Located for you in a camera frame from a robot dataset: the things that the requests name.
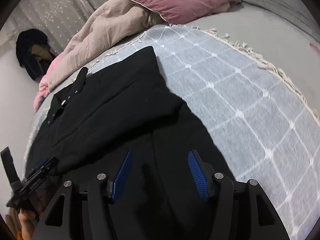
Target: folded black garment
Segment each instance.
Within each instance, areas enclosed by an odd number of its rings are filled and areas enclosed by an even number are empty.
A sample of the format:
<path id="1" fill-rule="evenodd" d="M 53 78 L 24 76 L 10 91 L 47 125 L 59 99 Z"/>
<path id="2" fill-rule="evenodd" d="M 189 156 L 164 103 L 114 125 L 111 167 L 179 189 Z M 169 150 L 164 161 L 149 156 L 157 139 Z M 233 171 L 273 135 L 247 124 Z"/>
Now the folded black garment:
<path id="1" fill-rule="evenodd" d="M 193 182 L 189 150 L 234 177 L 201 121 L 166 87 L 153 48 L 86 73 L 54 95 L 26 174 L 56 156 L 62 181 L 85 185 L 102 172 L 113 179 L 131 150 L 124 195 L 109 206 L 118 239 L 202 239 L 211 210 Z"/>

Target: beige comforter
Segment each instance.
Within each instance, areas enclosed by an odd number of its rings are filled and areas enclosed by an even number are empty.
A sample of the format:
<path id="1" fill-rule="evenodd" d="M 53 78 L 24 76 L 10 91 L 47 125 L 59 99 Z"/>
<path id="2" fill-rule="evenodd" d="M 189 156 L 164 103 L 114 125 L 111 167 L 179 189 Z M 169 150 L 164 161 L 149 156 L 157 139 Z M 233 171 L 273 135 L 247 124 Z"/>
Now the beige comforter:
<path id="1" fill-rule="evenodd" d="M 48 92 L 86 63 L 126 36 L 163 22 L 159 14 L 129 0 L 109 0 L 100 6 L 71 39 L 62 59 L 46 76 Z"/>

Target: beige blanket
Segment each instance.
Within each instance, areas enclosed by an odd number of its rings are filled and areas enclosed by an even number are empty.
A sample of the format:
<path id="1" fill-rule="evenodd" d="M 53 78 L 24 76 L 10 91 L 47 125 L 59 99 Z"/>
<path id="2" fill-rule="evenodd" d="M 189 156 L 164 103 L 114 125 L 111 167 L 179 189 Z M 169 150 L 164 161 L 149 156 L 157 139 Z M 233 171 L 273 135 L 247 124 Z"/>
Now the beige blanket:
<path id="1" fill-rule="evenodd" d="M 129 0 L 109 0 L 101 5 L 71 39 L 62 59 L 47 74 L 51 92 L 73 72 L 95 59 L 126 36 L 163 22 L 159 14 Z"/>

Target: mattress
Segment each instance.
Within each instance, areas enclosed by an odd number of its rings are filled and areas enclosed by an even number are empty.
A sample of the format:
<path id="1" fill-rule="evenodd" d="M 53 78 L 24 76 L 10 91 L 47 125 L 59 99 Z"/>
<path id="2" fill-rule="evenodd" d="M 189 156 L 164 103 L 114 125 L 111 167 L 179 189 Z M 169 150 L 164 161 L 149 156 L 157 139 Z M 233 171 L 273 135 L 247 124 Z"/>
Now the mattress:
<path id="1" fill-rule="evenodd" d="M 266 60 L 272 62 L 276 67 L 281 67 L 287 75 L 292 78 L 293 82 L 309 100 L 311 106 L 319 106 L 319 101 L 317 101 L 317 98 L 319 98 L 317 96 L 319 86 L 314 76 L 319 76 L 317 74 L 319 74 L 320 70 L 317 69 L 317 66 L 320 65 L 320 57 L 309 46 L 310 42 L 315 44 L 316 42 L 286 20 L 263 9 L 243 4 L 238 7 L 233 7 L 232 12 L 203 17 L 188 24 L 188 26 L 192 25 L 198 26 L 201 29 L 215 27 L 218 29 L 219 36 L 229 33 L 229 39 L 231 40 L 239 40 L 241 43 L 243 41 L 248 42 L 249 46 L 255 49 L 255 52 L 262 53 Z M 90 68 L 92 64 L 102 59 L 105 55 L 114 54 L 115 49 L 117 47 L 123 47 L 124 42 L 126 41 L 107 50 L 86 66 Z M 44 101 L 36 114 L 28 147 L 36 136 L 41 123 L 46 118 L 53 94 L 69 85 L 76 76 L 77 72 L 57 87 Z M 292 239 L 303 239 L 303 237 L 306 237 L 316 220 L 317 217 L 311 217 L 310 221 L 303 224 L 303 229 L 300 230 L 303 233 L 299 235 L 299 238 L 297 235 L 294 235 Z"/>

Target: gray curtain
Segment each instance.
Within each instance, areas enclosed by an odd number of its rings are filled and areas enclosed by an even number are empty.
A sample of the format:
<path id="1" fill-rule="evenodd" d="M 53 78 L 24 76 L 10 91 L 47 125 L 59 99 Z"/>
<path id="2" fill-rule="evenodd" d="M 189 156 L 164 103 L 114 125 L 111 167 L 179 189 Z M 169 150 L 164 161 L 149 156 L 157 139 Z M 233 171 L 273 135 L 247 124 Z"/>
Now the gray curtain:
<path id="1" fill-rule="evenodd" d="M 55 54 L 61 53 L 89 16 L 108 0 L 21 0 L 1 32 L 36 28 L 49 38 Z"/>

